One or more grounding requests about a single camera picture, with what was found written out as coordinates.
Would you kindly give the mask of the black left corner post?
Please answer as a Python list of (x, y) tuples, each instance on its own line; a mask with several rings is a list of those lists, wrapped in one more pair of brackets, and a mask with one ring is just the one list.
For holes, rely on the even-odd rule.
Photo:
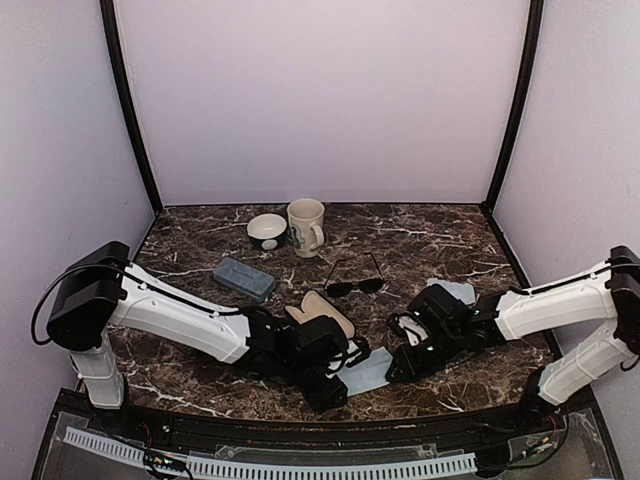
[(120, 40), (116, 5), (112, 0), (99, 1), (106, 45), (116, 92), (126, 131), (149, 204), (155, 216), (164, 209), (151, 163), (144, 145), (131, 86), (126, 71), (124, 51)]

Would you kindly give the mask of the black aviator sunglasses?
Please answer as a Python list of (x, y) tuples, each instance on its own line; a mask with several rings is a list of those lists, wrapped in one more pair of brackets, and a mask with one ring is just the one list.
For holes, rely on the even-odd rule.
[(354, 291), (359, 291), (363, 294), (371, 295), (382, 290), (382, 288), (386, 284), (386, 279), (382, 273), (375, 255), (372, 252), (365, 252), (364, 256), (367, 256), (372, 261), (377, 275), (357, 280), (333, 281), (332, 278), (334, 273), (336, 272), (338, 267), (345, 262), (345, 259), (338, 259), (332, 265), (331, 271), (323, 284), (323, 289), (330, 298), (343, 298)]

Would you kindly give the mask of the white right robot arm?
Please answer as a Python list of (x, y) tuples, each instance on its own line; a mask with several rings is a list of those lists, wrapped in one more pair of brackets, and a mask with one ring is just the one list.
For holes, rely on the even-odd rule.
[(388, 321), (407, 340), (395, 351), (385, 378), (411, 383), (443, 370), (464, 352), (590, 321), (601, 324), (571, 351), (529, 376), (519, 404), (511, 410), (510, 424), (530, 434), (573, 394), (639, 355), (639, 257), (630, 248), (612, 248), (607, 260), (577, 275), (483, 295), (473, 305), (442, 285), (425, 287)]

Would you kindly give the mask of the black right corner post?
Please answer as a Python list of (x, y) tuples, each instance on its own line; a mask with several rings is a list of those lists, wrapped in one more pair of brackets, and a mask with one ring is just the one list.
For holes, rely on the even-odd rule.
[(485, 216), (492, 216), (495, 211), (515, 148), (534, 70), (544, 4), (543, 0), (529, 2), (522, 54), (511, 107), (489, 189), (485, 200), (480, 205)]

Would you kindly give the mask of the black glasses case beige lining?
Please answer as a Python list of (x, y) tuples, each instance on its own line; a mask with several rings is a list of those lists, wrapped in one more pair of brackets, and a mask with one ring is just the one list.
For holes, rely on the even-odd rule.
[(284, 313), (300, 325), (317, 317), (326, 316), (338, 323), (347, 339), (352, 339), (356, 333), (354, 324), (331, 302), (315, 291), (308, 291), (303, 296), (299, 307), (285, 306)]

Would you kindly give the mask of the light blue cleaning cloth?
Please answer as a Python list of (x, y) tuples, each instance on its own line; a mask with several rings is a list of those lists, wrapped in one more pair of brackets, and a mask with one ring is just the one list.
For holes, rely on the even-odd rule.
[(392, 355), (385, 347), (373, 350), (361, 363), (341, 369), (337, 377), (347, 387), (347, 396), (353, 397), (377, 390), (389, 384), (386, 373), (391, 366)]

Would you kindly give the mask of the cream ceramic mug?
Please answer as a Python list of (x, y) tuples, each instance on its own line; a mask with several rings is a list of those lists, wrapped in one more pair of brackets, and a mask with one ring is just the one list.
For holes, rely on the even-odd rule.
[(299, 257), (315, 257), (324, 246), (324, 214), (324, 205), (315, 199), (302, 198), (287, 206), (290, 237)]

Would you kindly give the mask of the black front rail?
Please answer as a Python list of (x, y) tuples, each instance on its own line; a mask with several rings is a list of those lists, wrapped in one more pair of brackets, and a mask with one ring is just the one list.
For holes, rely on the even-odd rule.
[(526, 429), (517, 428), (515, 404), (469, 413), (364, 422), (240, 420), (170, 412), (134, 404), (126, 406), (122, 413), (98, 413), (85, 394), (65, 388), (59, 391), (53, 412), (77, 415), (91, 426), (101, 421), (114, 434), (140, 440), (149, 430), (154, 447), (173, 450), (212, 450), (224, 443), (303, 449), (435, 443), (442, 447), (485, 449), (521, 435), (560, 430), (566, 424), (565, 420), (544, 418), (529, 424)]

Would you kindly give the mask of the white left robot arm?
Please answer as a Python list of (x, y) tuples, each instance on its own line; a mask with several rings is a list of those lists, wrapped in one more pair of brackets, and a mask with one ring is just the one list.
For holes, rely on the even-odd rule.
[(298, 390), (315, 412), (342, 407), (348, 388), (338, 374), (368, 359), (367, 340), (331, 303), (314, 292), (311, 312), (278, 317), (261, 306), (225, 307), (166, 284), (129, 259), (128, 245), (111, 241), (69, 266), (37, 303), (52, 303), (47, 336), (65, 349), (91, 404), (120, 436), (141, 427), (126, 401), (107, 328), (124, 326), (196, 349), (255, 379), (276, 378)]

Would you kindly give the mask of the black corner post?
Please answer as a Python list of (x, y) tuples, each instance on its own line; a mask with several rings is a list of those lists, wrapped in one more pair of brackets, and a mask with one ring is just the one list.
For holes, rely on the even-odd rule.
[(106, 45), (116, 92), (126, 131), (149, 204), (155, 216), (164, 209), (151, 163), (144, 145), (131, 86), (126, 71), (124, 51), (120, 40), (116, 5), (112, 0), (99, 1)]
[(485, 216), (492, 216), (495, 211), (515, 148), (534, 70), (544, 4), (543, 0), (529, 2), (522, 54), (511, 107), (489, 189), (485, 200), (480, 205)]

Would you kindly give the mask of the white teal ceramic bowl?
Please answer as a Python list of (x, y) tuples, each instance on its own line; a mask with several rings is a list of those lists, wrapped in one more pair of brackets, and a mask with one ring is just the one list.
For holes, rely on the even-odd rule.
[(252, 246), (260, 251), (283, 247), (288, 240), (287, 220), (278, 214), (261, 214), (251, 219), (246, 226)]

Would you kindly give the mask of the folded light blue cloth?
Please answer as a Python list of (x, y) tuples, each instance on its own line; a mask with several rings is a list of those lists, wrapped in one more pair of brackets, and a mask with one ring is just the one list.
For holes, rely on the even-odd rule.
[(426, 283), (427, 286), (440, 285), (447, 292), (449, 292), (456, 299), (460, 300), (466, 305), (474, 304), (476, 301), (476, 294), (474, 286), (470, 283), (452, 282), (444, 279), (429, 278)]

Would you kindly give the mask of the blue grey glasses case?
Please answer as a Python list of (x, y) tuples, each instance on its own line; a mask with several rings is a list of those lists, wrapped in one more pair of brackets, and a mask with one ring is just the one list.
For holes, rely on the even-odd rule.
[(273, 275), (231, 257), (225, 257), (220, 261), (213, 270), (213, 278), (218, 283), (260, 304), (268, 300), (276, 284)]

